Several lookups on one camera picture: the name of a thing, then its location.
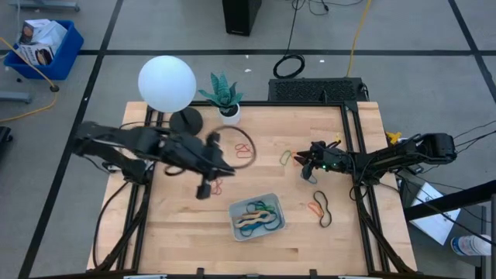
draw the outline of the white paper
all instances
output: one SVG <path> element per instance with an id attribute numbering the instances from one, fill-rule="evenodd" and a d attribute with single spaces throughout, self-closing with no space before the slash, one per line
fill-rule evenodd
<path id="1" fill-rule="evenodd" d="M 436 198 L 441 198 L 443 196 L 428 183 L 424 183 L 424 185 L 422 186 L 422 190 L 418 191 L 418 199 L 416 198 L 413 201 L 412 206 L 419 205 L 421 203 L 419 199 L 423 202 L 427 202 Z M 458 218 L 458 214 L 460 214 L 460 209 L 445 212 L 444 214 L 448 215 L 451 219 L 456 221 L 456 218 Z M 440 214 L 412 220 L 410 221 L 410 223 L 422 230 L 428 236 L 432 237 L 441 245 L 444 245 L 446 239 L 448 238 L 448 235 L 451 232 L 451 229 L 453 228 L 453 223 Z"/>

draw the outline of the wooden table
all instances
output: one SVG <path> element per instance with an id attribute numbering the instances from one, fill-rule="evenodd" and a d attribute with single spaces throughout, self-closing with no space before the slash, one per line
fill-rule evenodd
<path id="1" fill-rule="evenodd" d="M 204 120 L 198 136 L 204 139 L 206 133 L 222 123 L 215 108 L 196 109 Z M 377 103 L 359 103 L 359 109 L 367 151 L 386 147 Z M 145 114 L 145 103 L 130 102 L 123 122 L 143 121 Z M 358 146 L 351 114 L 349 119 L 353 145 Z M 314 175 L 318 184 L 312 185 L 300 178 L 301 166 L 295 166 L 291 159 L 285 167 L 279 163 L 285 150 L 307 150 L 311 141 L 330 143 L 337 136 L 343 140 L 339 108 L 243 106 L 239 127 L 253 138 L 258 158 L 251 167 L 238 170 L 235 177 L 224 178 L 221 195 L 199 201 L 195 198 L 199 175 L 168 177 L 163 173 L 164 165 L 157 165 L 139 272 L 195 274 L 198 267 L 204 267 L 206 274 L 304 275 L 309 269 L 316 269 L 319 275 L 367 274 L 357 207 L 348 196 L 351 176 L 317 170 Z M 235 131 L 221 132 L 221 148 L 228 164 L 247 160 L 236 158 L 237 143 L 248 142 Z M 392 174 L 384 175 L 381 181 L 395 185 Z M 111 175 L 105 200 L 121 185 L 122 176 Z M 416 269 L 398 193 L 384 186 L 375 189 L 386 239 L 406 264 Z M 326 229 L 319 226 L 319 218 L 307 207 L 316 190 L 324 191 L 329 200 L 333 220 Z M 98 262 L 122 235 L 129 193 L 130 187 L 104 215 L 98 237 Z M 236 242 L 227 208 L 233 202 L 266 193 L 279 197 L 286 227 L 268 236 Z M 370 236 L 375 269 L 380 270 L 377 243 Z M 133 246 L 134 239 L 128 251 L 133 251 Z M 130 258 L 126 259 L 127 267 Z"/>

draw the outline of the black rubber band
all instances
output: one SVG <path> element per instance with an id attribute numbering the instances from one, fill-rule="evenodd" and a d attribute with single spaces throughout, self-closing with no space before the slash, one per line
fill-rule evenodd
<path id="1" fill-rule="evenodd" d="M 319 225 L 322 227 L 322 228 L 327 228 L 328 226 L 331 225 L 332 223 L 332 214 L 331 212 L 329 211 L 329 209 L 327 208 L 327 206 L 329 205 L 329 201 L 327 200 L 327 197 L 326 197 L 326 194 L 324 194 L 324 192 L 322 191 L 315 191 L 315 193 L 313 193 L 313 199 L 315 199 L 315 201 L 319 204 L 320 206 L 320 209 L 322 209 L 322 211 L 324 211 L 324 207 L 322 206 L 322 204 L 320 203 L 320 201 L 316 198 L 316 194 L 317 193 L 320 193 L 322 194 L 322 196 L 324 197 L 324 200 L 325 200 L 325 210 L 327 211 L 327 213 L 329 213 L 329 224 L 327 225 L 324 225 L 322 224 L 322 220 L 324 219 L 324 216 L 326 216 L 326 214 L 322 215 L 322 217 L 320 217 L 320 220 L 319 220 Z"/>

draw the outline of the black cable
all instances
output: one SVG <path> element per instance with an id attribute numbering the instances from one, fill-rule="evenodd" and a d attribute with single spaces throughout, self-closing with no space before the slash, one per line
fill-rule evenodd
<path id="1" fill-rule="evenodd" d="M 431 167 L 431 168 L 429 168 L 428 170 L 424 170 L 424 171 L 423 171 L 423 172 L 421 172 L 420 174 L 427 174 L 428 172 L 432 171 L 433 169 L 435 169 L 435 168 L 437 168 L 437 167 L 439 167 L 439 166 L 441 166 L 441 165 L 436 165 L 436 166 L 434 166 L 434 167 Z"/>
<path id="2" fill-rule="evenodd" d="M 110 174 L 107 170 L 104 170 L 103 168 L 99 167 L 91 158 L 83 156 L 84 159 L 90 161 L 93 166 L 95 166 L 99 171 L 102 171 L 104 174 Z"/>
<path id="3" fill-rule="evenodd" d="M 470 139 L 470 140 L 468 140 L 468 141 L 466 141 L 466 142 L 459 143 L 459 144 L 455 145 L 455 147 L 462 146 L 462 145 L 465 145 L 465 144 L 467 144 L 467 143 L 471 143 L 471 142 L 473 142 L 473 141 L 476 141 L 476 142 L 477 142 L 478 140 L 482 140 L 482 139 L 483 139 L 483 138 L 485 138 L 486 136 L 492 135 L 492 134 L 494 134 L 494 133 L 496 133 L 496 130 L 495 130 L 495 131 L 492 131 L 492 132 L 489 132 L 489 133 L 485 133 L 485 134 L 484 134 L 484 135 L 482 135 L 482 136 L 478 136 L 478 137 L 473 138 L 473 139 Z"/>
<path id="4" fill-rule="evenodd" d="M 321 0 L 321 3 L 325 9 L 325 12 L 322 13 L 316 13 L 312 11 L 312 1 L 308 1 L 308 10 L 310 10 L 310 13 L 313 14 L 314 16 L 325 16 L 329 14 L 329 7 L 324 3 L 324 0 Z"/>
<path id="5" fill-rule="evenodd" d="M 298 7 L 298 3 L 299 3 L 299 0 L 296 0 L 296 7 Z M 295 25 L 294 24 L 295 24 L 295 21 L 296 21 L 296 13 L 298 12 L 299 9 L 298 8 L 294 9 L 293 23 L 291 24 L 291 33 L 289 35 L 288 48 L 286 49 L 286 52 L 284 53 L 284 56 L 274 65 L 274 69 L 272 70 L 272 73 L 274 74 L 274 76 L 276 78 L 294 78 L 297 75 L 299 75 L 305 69 L 305 58 L 302 55 L 300 55 L 300 54 L 289 54 L 288 55 L 289 47 L 291 45 L 291 40 L 293 38 L 293 29 L 295 28 Z M 300 61 L 300 67 L 294 73 L 292 73 L 292 74 L 281 76 L 277 72 L 277 69 L 279 68 L 279 66 L 283 62 L 285 62 L 288 59 L 299 60 Z"/>
<path id="6" fill-rule="evenodd" d="M 112 201 L 112 199 L 114 199 L 126 187 L 126 185 L 128 183 L 129 183 L 128 181 L 126 183 L 124 183 L 119 189 L 117 189 L 117 191 L 115 191 L 114 194 L 112 194 L 112 196 L 110 196 L 110 198 L 108 198 L 108 200 L 103 205 L 103 208 L 100 211 L 100 214 L 98 215 L 98 219 L 96 221 L 96 227 L 95 227 L 95 234 L 93 235 L 93 250 L 91 252 L 92 253 L 92 258 L 93 258 L 93 265 L 95 266 L 95 268 L 98 266 L 98 263 L 97 263 L 97 260 L 96 260 L 96 243 L 97 243 L 97 240 L 98 240 L 98 230 L 100 229 L 100 222 L 102 221 L 103 213 L 105 212 L 105 210 L 109 206 L 109 204 Z"/>
<path id="7" fill-rule="evenodd" d="M 301 9 L 303 8 L 303 5 L 305 4 L 306 0 L 303 0 L 303 4 L 298 8 Z M 316 0 L 308 0 L 308 3 L 310 4 L 310 2 L 315 2 L 315 3 L 322 3 L 324 6 L 326 6 L 326 4 L 328 5 L 337 5 L 337 6 L 341 6 L 341 7 L 349 7 L 349 6 L 352 6 L 352 5 L 358 5 L 360 4 L 361 2 L 363 2 L 363 0 L 358 0 L 356 2 L 353 2 L 353 3 L 350 3 L 350 4 L 341 4 L 341 3 L 335 3 L 335 2 L 327 2 L 327 1 L 316 1 Z M 297 9 L 295 7 L 295 3 L 296 3 L 296 0 L 292 0 L 291 2 L 291 6 L 293 7 L 293 9 Z"/>
<path id="8" fill-rule="evenodd" d="M 408 179 L 405 179 L 405 188 L 406 188 L 406 190 L 407 190 L 407 191 L 408 191 L 408 192 L 409 192 L 409 193 L 413 196 L 413 193 L 410 191 L 410 188 L 408 188 L 408 185 L 409 185 L 409 184 L 410 184 L 410 183 L 409 183 Z M 413 185 L 414 185 L 414 186 L 416 186 L 416 187 L 417 187 L 420 191 L 423 191 L 426 195 L 428 195 L 429 197 L 431 197 L 431 196 L 430 196 L 429 194 L 427 194 L 427 193 L 426 193 L 426 192 L 425 192 L 425 191 L 424 191 L 421 187 L 419 187 L 419 186 L 417 186 L 417 185 L 415 185 L 415 184 L 413 184 Z M 491 244 L 492 246 L 496 246 L 496 243 L 492 242 L 492 241 L 491 241 L 491 240 L 489 240 L 489 239 L 484 238 L 484 237 L 483 237 L 483 236 L 481 236 L 480 234 L 478 234 L 478 233 L 474 232 L 474 231 L 473 231 L 473 230 L 471 230 L 471 229 L 468 229 L 466 226 L 464 226 L 464 225 L 462 225 L 462 224 L 458 223 L 457 221 L 455 221 L 455 220 L 451 219 L 448 215 L 446 215 L 444 212 L 440 211 L 440 210 L 439 210 L 439 209 L 437 209 L 436 207 L 434 207 L 434 206 L 430 205 L 429 203 L 424 202 L 423 200 L 421 200 L 420 198 L 417 198 L 416 196 L 415 196 L 415 198 L 416 198 L 419 202 L 421 202 L 422 204 L 424 204 L 425 206 L 427 206 L 428 208 L 430 208 L 430 209 L 432 209 L 433 211 L 437 212 L 438 214 L 442 215 L 445 219 L 450 220 L 453 224 L 458 225 L 460 228 L 465 229 L 466 231 L 468 231 L 468 232 L 469 232 L 469 233 L 471 233 L 472 235 L 476 236 L 476 237 L 477 237 L 477 238 L 479 238 L 479 239 L 482 239 L 483 241 L 485 241 L 485 242 L 487 242 L 487 243 Z"/>
<path id="9" fill-rule="evenodd" d="M 351 198 L 351 200 L 352 200 L 352 201 L 356 201 L 356 200 L 357 200 L 357 197 L 353 198 L 353 197 L 351 196 L 351 193 L 353 192 L 353 189 L 354 189 L 354 188 L 356 188 L 356 187 L 360 188 L 360 186 L 361 186 L 360 184 L 362 183 L 362 179 L 363 179 L 363 176 L 365 175 L 365 171 L 366 171 L 366 170 L 367 170 L 367 168 L 369 167 L 370 162 L 372 162 L 372 160 L 373 160 L 373 159 L 375 159 L 376 157 L 377 157 L 377 156 L 371 157 L 371 158 L 368 160 L 368 162 L 365 164 L 365 167 L 363 167 L 362 173 L 360 174 L 360 178 L 356 181 L 356 183 L 355 183 L 355 182 L 353 182 L 353 186 L 352 186 L 352 188 L 350 189 L 350 192 L 348 193 L 348 195 L 349 195 L 349 197 Z M 365 192 L 364 192 L 364 193 L 360 196 L 360 200 L 359 200 L 359 201 L 363 200 L 363 199 L 367 196 L 367 194 L 369 193 L 369 189 L 370 189 L 370 187 L 371 187 L 370 185 L 365 184 Z"/>
<path id="10" fill-rule="evenodd" d="M 164 168 L 164 174 L 167 175 L 167 176 L 176 176 L 176 175 L 179 175 L 179 174 L 182 174 L 186 171 L 186 169 L 180 169 L 179 171 L 175 172 L 175 173 L 170 173 L 168 170 L 171 169 L 172 167 L 174 166 L 167 166 Z"/>
<path id="11" fill-rule="evenodd" d="M 419 177 L 419 176 L 415 176 L 416 178 L 419 178 L 420 180 L 423 180 L 429 184 L 436 184 L 436 185 L 441 185 L 441 186 L 444 186 L 444 187 L 448 187 L 448 188 L 453 188 L 453 189 L 458 189 L 458 190 L 465 190 L 463 188 L 460 188 L 460 187 L 457 187 L 457 186 L 452 186 L 452 185 L 448 185 L 448 184 L 444 184 L 444 183 L 439 183 L 439 182 L 432 182 L 432 181 L 428 181 L 426 180 L 425 178 L 423 177 Z"/>
<path id="12" fill-rule="evenodd" d="M 489 126 L 490 124 L 495 123 L 495 122 L 496 122 L 496 120 L 493 120 L 493 121 L 491 121 L 491 122 L 489 122 L 489 123 L 486 123 L 486 124 L 484 124 L 484 125 L 477 126 L 477 127 L 472 128 L 472 129 L 469 129 L 468 131 L 463 132 L 463 133 L 461 133 L 461 134 L 460 134 L 460 135 L 458 135 L 458 136 L 455 136 L 453 139 L 456 139 L 456 138 L 458 138 L 458 137 L 460 137 L 460 136 L 466 135 L 466 134 L 468 134 L 468 133 L 470 133 L 470 132 L 474 131 L 475 129 L 484 128 L 484 127 L 486 127 L 486 126 Z"/>
<path id="13" fill-rule="evenodd" d="M 405 178 L 404 176 L 400 175 L 400 174 L 396 174 L 398 175 L 399 177 L 401 177 L 402 179 L 404 179 L 405 181 L 408 181 L 410 182 L 407 178 Z M 464 191 L 465 189 L 463 188 L 460 188 L 460 187 L 456 187 L 456 186 L 451 186 L 451 185 L 448 185 L 448 184 L 441 184 L 441 183 L 436 183 L 436 182 L 431 182 L 431 181 L 427 181 L 426 179 L 422 178 L 422 177 L 418 177 L 418 176 L 415 176 L 416 178 L 420 178 L 421 180 L 429 183 L 429 184 L 438 184 L 438 185 L 442 185 L 442 186 L 446 186 L 446 187 L 449 187 L 449 188 L 453 188 L 453 189 L 458 189 L 458 190 L 461 190 L 461 191 Z M 465 210 L 468 214 L 472 215 L 475 219 L 479 219 L 483 222 L 487 222 L 487 223 L 491 223 L 490 221 L 487 221 L 486 219 L 482 219 L 481 217 L 475 215 L 474 213 L 472 213 L 470 210 L 466 209 L 466 208 L 462 208 L 463 210 Z"/>
<path id="14" fill-rule="evenodd" d="M 463 151 L 465 151 L 465 150 L 469 149 L 469 147 L 471 147 L 472 145 L 474 145 L 474 144 L 475 144 L 478 140 L 480 140 L 480 139 L 476 139 L 476 140 L 474 140 L 471 144 L 467 145 L 467 147 L 465 147 L 465 148 L 463 148 L 462 150 L 460 150 L 460 151 L 456 152 L 456 154 L 460 154 L 460 153 L 462 153 Z"/>
<path id="15" fill-rule="evenodd" d="M 121 126 L 119 126 L 119 129 L 122 129 L 123 127 L 127 126 L 127 125 L 132 125 L 132 124 L 139 124 L 139 123 L 159 123 L 159 122 L 162 122 L 162 123 L 169 123 L 168 121 L 164 121 L 164 120 L 156 120 L 156 121 L 135 121 L 135 122 L 128 122 L 128 123 L 124 123 L 122 124 Z"/>

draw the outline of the gray tray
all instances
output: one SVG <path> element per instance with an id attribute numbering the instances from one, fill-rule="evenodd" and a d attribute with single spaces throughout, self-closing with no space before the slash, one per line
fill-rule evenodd
<path id="1" fill-rule="evenodd" d="M 271 224 L 267 225 L 267 228 L 277 227 L 275 230 L 267 230 L 264 226 L 256 228 L 250 236 L 243 236 L 239 229 L 236 229 L 233 224 L 233 217 L 241 216 L 246 213 L 246 206 L 251 202 L 262 201 L 265 205 L 272 205 L 275 208 L 279 222 L 276 220 Z M 231 220 L 231 230 L 234 238 L 238 241 L 245 241 L 258 236 L 265 236 L 269 233 L 275 233 L 276 231 L 283 229 L 286 226 L 286 221 L 284 220 L 284 215 L 282 214 L 281 203 L 279 203 L 279 198 L 274 193 L 261 195 L 255 198 L 248 198 L 246 200 L 238 201 L 229 206 L 229 220 Z"/>

